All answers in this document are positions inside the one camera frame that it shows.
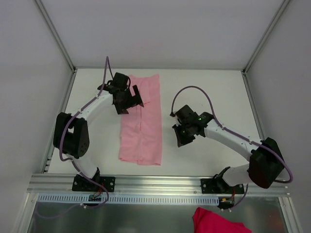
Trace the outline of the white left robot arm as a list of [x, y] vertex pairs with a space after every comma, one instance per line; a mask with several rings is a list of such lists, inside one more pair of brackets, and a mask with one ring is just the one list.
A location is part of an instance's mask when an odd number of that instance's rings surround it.
[[106, 107], [113, 105], [118, 115], [129, 114], [129, 109], [141, 106], [138, 87], [131, 85], [128, 76], [115, 73], [113, 79], [102, 83], [99, 92], [76, 113], [61, 112], [56, 118], [53, 146], [59, 150], [60, 160], [70, 161], [78, 174], [83, 177], [83, 185], [90, 191], [100, 185], [100, 171], [86, 157], [90, 139], [88, 127]]

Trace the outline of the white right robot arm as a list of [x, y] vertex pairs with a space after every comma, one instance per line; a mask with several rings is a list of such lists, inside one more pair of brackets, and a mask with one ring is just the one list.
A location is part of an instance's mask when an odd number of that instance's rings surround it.
[[276, 181], [285, 168], [280, 149], [275, 140], [253, 140], [219, 124], [207, 112], [198, 115], [188, 105], [172, 112], [176, 119], [173, 125], [178, 147], [193, 142], [196, 136], [207, 137], [232, 149], [247, 160], [247, 164], [226, 167], [217, 176], [214, 185], [219, 192], [226, 193], [243, 183], [254, 183], [267, 189]]

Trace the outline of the pink t shirt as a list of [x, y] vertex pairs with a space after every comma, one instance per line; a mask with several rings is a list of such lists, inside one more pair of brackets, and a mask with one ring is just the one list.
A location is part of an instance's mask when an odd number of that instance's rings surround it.
[[162, 111], [159, 75], [138, 78], [130, 75], [138, 87], [143, 107], [128, 109], [121, 117], [119, 160], [144, 166], [162, 162]]

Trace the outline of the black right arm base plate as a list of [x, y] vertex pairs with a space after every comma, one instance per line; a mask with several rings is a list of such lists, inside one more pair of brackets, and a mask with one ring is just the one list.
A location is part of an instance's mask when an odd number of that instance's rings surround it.
[[244, 194], [243, 184], [229, 186], [223, 179], [203, 178], [200, 187], [202, 194]]

